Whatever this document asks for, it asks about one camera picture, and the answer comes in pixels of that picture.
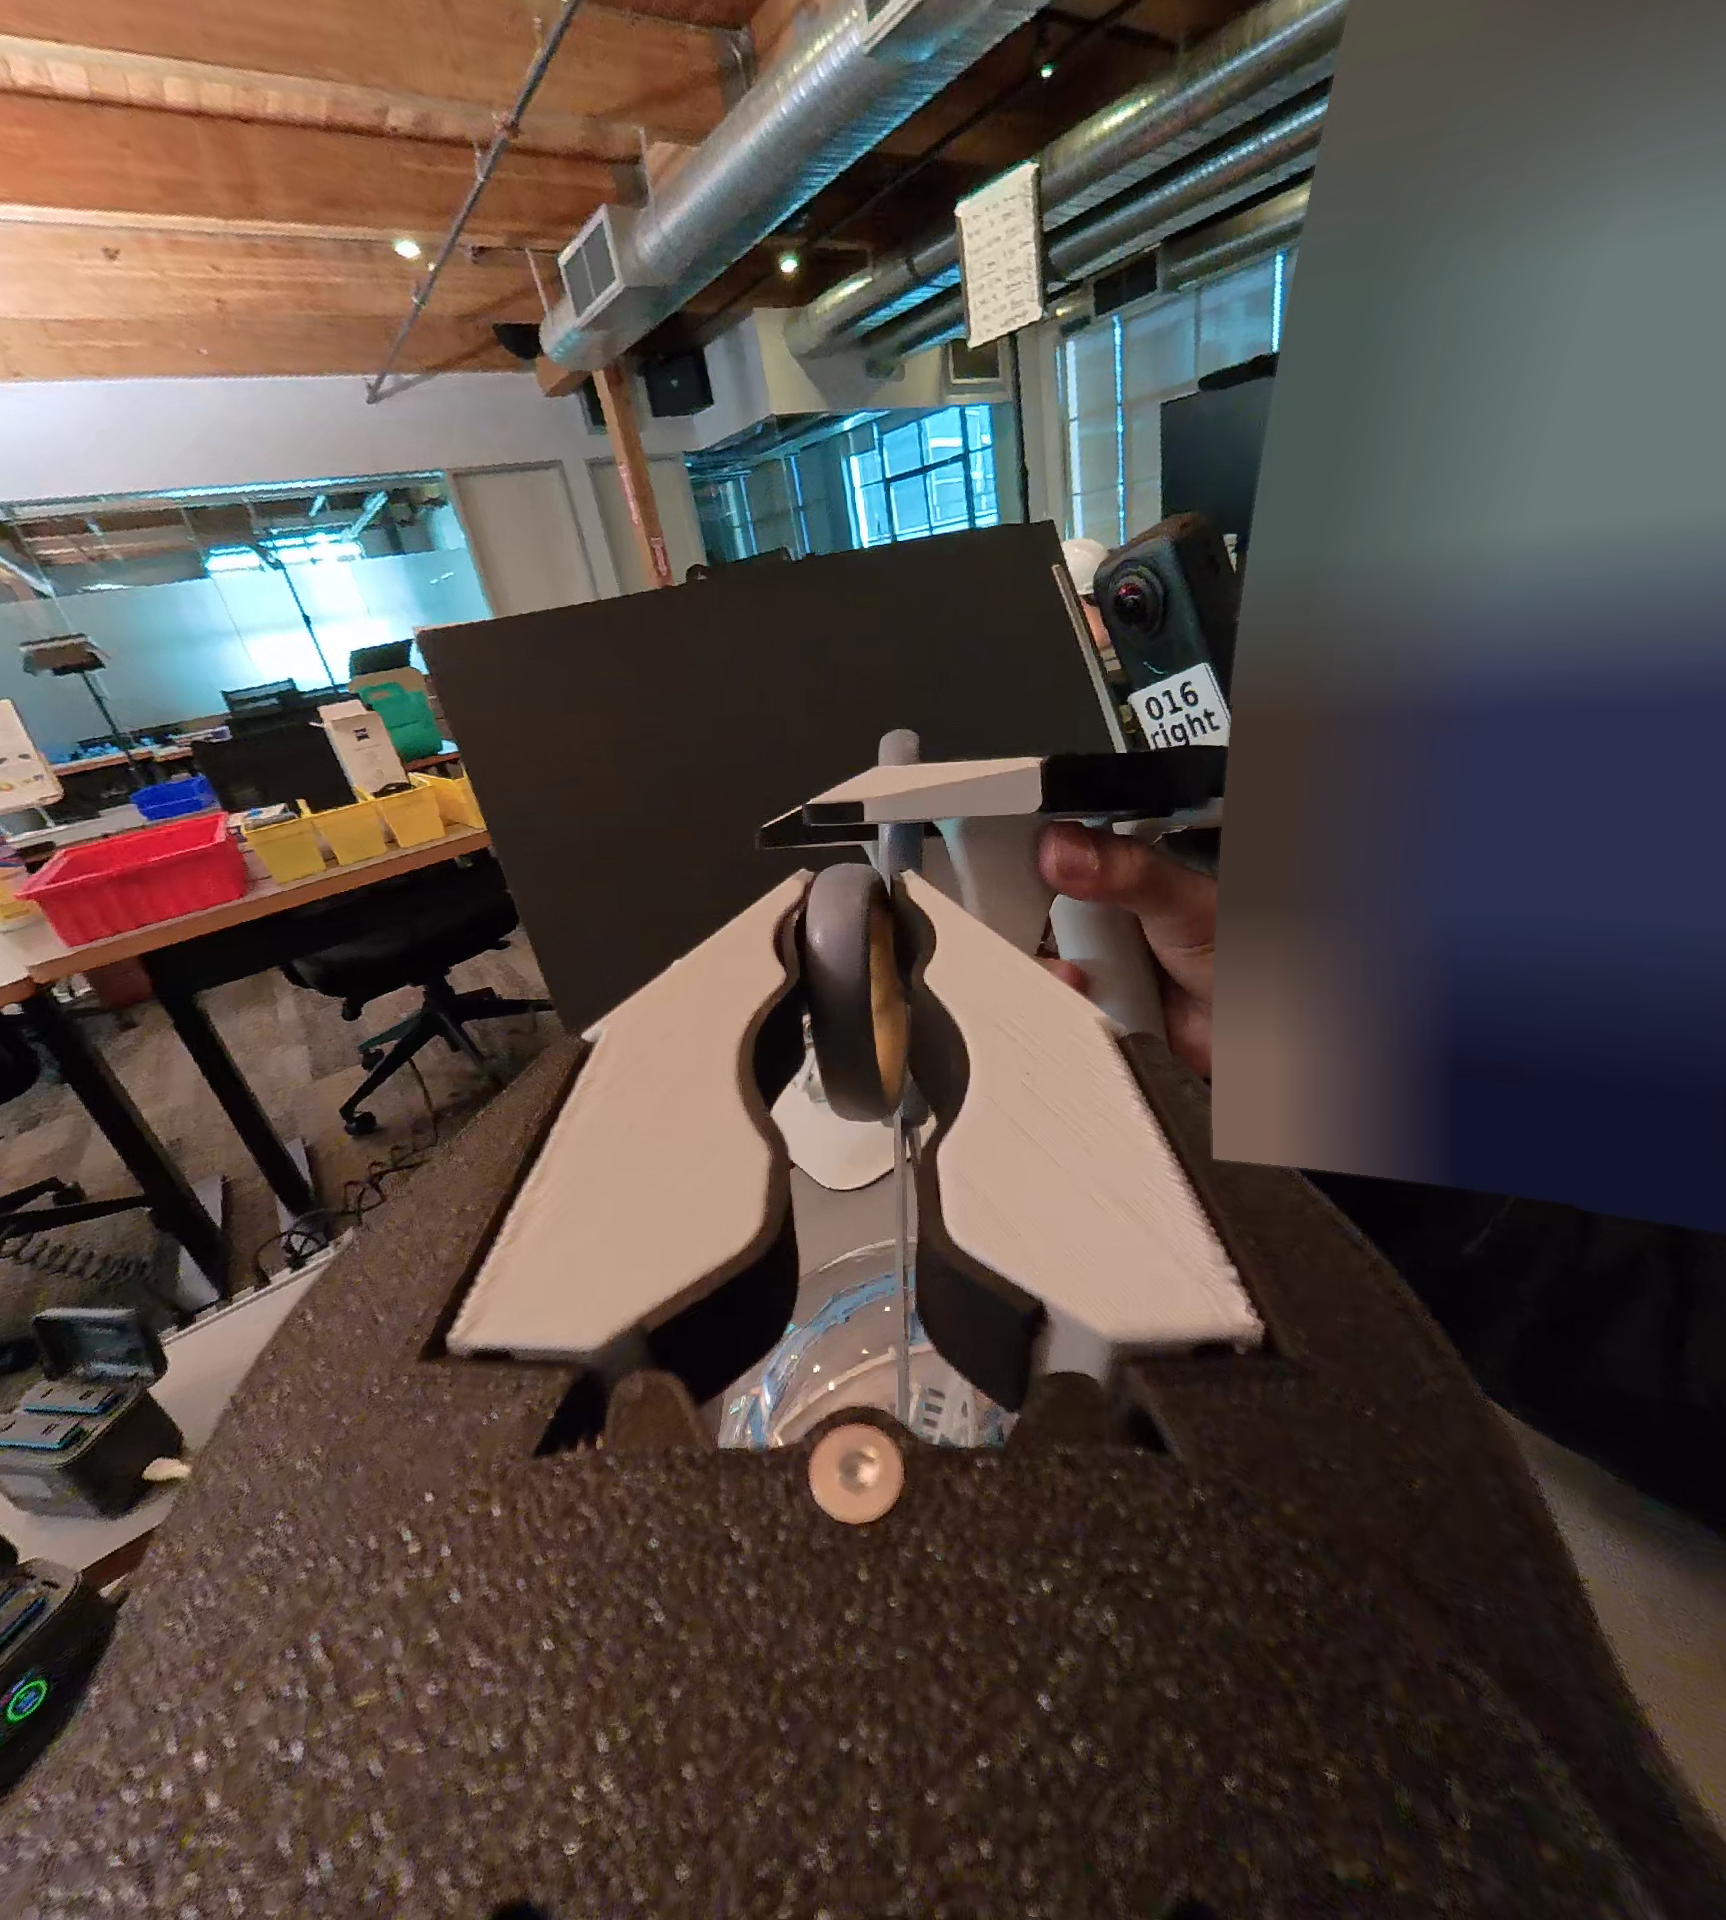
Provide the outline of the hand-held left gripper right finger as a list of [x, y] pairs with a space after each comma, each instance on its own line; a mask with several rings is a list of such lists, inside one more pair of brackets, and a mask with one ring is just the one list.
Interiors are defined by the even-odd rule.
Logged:
[[1265, 1328], [1114, 1022], [923, 877], [898, 885], [916, 1311], [996, 1406], [1040, 1377], [1256, 1352]]

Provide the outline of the clear dome marble maze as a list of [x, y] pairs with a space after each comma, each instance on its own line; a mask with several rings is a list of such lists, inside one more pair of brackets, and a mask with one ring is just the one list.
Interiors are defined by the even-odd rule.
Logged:
[[800, 1279], [779, 1345], [723, 1397], [723, 1449], [783, 1449], [835, 1411], [873, 1411], [947, 1449], [996, 1449], [1013, 1418], [978, 1394], [923, 1335], [879, 1238]]

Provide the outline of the person's right hand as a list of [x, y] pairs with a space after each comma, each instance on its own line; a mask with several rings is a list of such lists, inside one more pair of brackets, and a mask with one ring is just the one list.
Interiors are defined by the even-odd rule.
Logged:
[[1128, 915], [1160, 975], [1163, 1038], [1209, 1081], [1215, 877], [1160, 843], [1075, 821], [1044, 823], [1037, 866], [1055, 898]]

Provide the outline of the thin white rod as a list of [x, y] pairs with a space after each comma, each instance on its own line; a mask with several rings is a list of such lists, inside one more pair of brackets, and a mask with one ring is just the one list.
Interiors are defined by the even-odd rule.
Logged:
[[901, 1428], [916, 1425], [916, 1200], [914, 1200], [914, 1147], [916, 1126], [908, 1108], [891, 1121], [891, 1200], [893, 1200], [893, 1257], [897, 1257], [897, 1418]]

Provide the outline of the black backdrop board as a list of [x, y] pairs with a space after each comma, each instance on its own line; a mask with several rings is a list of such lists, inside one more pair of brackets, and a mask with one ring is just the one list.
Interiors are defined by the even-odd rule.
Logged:
[[419, 633], [555, 1017], [579, 1034], [799, 866], [760, 829], [876, 762], [1113, 751], [1054, 581], [1009, 524]]

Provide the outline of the large black screen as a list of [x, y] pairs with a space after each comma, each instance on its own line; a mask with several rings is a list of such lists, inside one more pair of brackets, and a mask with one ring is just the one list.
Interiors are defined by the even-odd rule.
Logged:
[[1202, 517], [1244, 557], [1278, 354], [1204, 374], [1160, 407], [1160, 514]]

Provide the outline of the wood-top desk black legs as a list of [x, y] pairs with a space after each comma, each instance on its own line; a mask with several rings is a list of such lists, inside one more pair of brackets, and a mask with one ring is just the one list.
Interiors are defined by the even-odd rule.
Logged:
[[300, 915], [311, 906], [345, 895], [364, 898], [419, 868], [488, 853], [491, 843], [491, 832], [481, 826], [451, 826], [440, 840], [352, 866], [331, 866], [300, 881], [257, 881], [238, 899], [129, 929], [104, 941], [69, 947], [42, 923], [10, 929], [4, 941], [24, 966], [24, 975], [42, 990], [118, 962], [140, 962], [188, 1060], [222, 1104], [265, 1186], [296, 1216], [318, 1206], [311, 1170], [294, 1160], [289, 1143], [273, 1133], [252, 1086], [201, 1006], [201, 994], [238, 978], [271, 972], [280, 962], [307, 950], [311, 940], [300, 929]]

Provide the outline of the green bag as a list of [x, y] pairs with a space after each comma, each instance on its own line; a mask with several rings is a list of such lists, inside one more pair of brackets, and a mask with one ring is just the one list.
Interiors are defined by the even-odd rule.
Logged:
[[443, 753], [446, 731], [418, 672], [366, 675], [350, 682], [350, 695], [380, 721], [401, 762]]

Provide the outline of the white cardboard box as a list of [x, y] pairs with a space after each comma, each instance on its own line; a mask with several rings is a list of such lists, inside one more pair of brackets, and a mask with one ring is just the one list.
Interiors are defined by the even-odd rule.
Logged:
[[394, 751], [391, 734], [380, 716], [357, 697], [345, 697], [315, 709], [345, 779], [357, 797], [391, 794], [409, 788], [409, 773]]

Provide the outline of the black computer monitor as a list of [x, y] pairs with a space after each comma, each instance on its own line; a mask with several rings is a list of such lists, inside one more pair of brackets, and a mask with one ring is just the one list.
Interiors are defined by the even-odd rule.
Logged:
[[194, 759], [226, 814], [255, 807], [307, 807], [314, 814], [352, 805], [355, 794], [322, 724], [280, 718], [194, 739]]

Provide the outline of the red storage bin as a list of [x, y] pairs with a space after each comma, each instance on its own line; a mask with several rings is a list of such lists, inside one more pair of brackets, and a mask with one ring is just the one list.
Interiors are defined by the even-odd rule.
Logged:
[[252, 885], [223, 814], [126, 829], [42, 864], [16, 898], [67, 947], [89, 947], [145, 926], [241, 899]]

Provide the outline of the black charger box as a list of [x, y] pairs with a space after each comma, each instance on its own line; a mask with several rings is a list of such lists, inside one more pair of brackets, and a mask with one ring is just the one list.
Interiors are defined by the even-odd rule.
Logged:
[[0, 1415], [0, 1493], [63, 1520], [114, 1520], [150, 1493], [184, 1442], [157, 1405], [157, 1331], [133, 1310], [46, 1310], [30, 1322], [42, 1381]]

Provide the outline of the grey sprinkler pipe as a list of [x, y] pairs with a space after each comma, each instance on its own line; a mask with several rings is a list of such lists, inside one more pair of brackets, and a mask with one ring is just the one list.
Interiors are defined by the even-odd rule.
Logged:
[[562, 40], [566, 40], [569, 29], [577, 23], [579, 12], [583, 12], [583, 2], [562, 2], [551, 23], [538, 23], [538, 51], [533, 54], [533, 58], [523, 69], [523, 78], [514, 89], [514, 98], [495, 117], [488, 147], [472, 152], [472, 175], [470, 175], [464, 198], [456, 208], [451, 224], [446, 228], [440, 246], [426, 260], [426, 270], [423, 270], [423, 278], [419, 278], [418, 291], [412, 297], [412, 306], [404, 313], [401, 326], [394, 327], [394, 337], [384, 354], [380, 368], [364, 385], [364, 402], [366, 404], [384, 404], [384, 397], [388, 395], [394, 368], [404, 360], [404, 351], [409, 348], [414, 327], [419, 326], [435, 291], [440, 290], [440, 281], [443, 281], [451, 257], [463, 246], [464, 233], [468, 233], [468, 228], [470, 228], [470, 222], [481, 204], [481, 196], [491, 189], [505, 154], [512, 148], [512, 144], [523, 126], [523, 117], [527, 117], [530, 107], [534, 105], [544, 78], [555, 68], [555, 58], [562, 48]]

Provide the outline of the wooden support post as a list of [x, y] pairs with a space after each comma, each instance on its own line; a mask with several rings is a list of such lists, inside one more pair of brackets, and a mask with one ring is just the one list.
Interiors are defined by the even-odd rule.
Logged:
[[653, 475], [639, 435], [635, 402], [629, 392], [629, 365], [617, 360], [593, 374], [596, 402], [611, 439], [612, 470], [625, 496], [635, 556], [653, 588], [676, 584]]

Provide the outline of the white duct vent grille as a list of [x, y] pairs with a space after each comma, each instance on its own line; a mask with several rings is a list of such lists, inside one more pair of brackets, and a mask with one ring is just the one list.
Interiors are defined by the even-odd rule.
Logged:
[[556, 271], [566, 291], [570, 322], [587, 326], [625, 290], [621, 253], [635, 224], [628, 204], [603, 204], [584, 228], [562, 246]]

